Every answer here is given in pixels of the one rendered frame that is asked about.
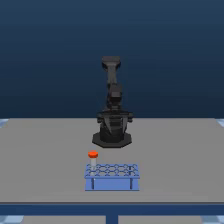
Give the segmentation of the centrifuge tube with orange cap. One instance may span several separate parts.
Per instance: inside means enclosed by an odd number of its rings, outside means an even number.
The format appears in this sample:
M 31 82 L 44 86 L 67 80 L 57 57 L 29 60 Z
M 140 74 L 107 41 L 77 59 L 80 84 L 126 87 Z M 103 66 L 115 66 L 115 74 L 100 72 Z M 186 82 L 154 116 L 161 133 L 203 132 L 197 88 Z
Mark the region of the centrifuge tube with orange cap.
M 90 176 L 91 180 L 94 180 L 95 173 L 96 173 L 96 168 L 97 168 L 97 158 L 98 158 L 98 152 L 97 151 L 89 151 L 88 152 L 88 157 L 90 158 Z

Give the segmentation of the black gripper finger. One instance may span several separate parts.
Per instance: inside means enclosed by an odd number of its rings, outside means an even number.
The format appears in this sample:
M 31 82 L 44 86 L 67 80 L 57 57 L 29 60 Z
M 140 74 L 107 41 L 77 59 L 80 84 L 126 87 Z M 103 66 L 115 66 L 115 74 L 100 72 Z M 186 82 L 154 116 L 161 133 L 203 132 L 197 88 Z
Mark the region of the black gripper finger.
M 122 119 L 121 121 L 121 125 L 118 129 L 118 135 L 119 136 L 123 136 L 124 133 L 126 132 L 126 129 L 127 129 L 127 123 L 128 123 L 128 119 Z
M 105 122 L 102 122 L 100 124 L 100 134 L 102 136 L 110 136 L 111 135 L 111 132 L 109 131 L 109 128 L 107 127 Z

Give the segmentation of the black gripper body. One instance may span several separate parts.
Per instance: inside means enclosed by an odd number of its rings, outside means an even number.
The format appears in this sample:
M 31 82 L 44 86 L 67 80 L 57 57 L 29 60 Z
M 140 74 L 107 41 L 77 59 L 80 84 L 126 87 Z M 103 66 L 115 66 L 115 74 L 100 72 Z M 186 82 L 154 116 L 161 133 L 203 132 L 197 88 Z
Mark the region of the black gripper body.
M 133 121 L 133 113 L 122 109 L 122 86 L 109 84 L 105 108 L 97 114 L 97 122 L 101 123 L 104 118 L 122 117 L 128 122 Z

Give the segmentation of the blue test tube rack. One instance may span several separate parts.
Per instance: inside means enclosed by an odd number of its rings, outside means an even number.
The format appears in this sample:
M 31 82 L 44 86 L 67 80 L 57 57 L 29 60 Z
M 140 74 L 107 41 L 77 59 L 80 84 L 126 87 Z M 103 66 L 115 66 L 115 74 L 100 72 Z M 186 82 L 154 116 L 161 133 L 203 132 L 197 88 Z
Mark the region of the blue test tube rack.
M 86 191 L 138 191 L 140 173 L 137 164 L 86 165 Z

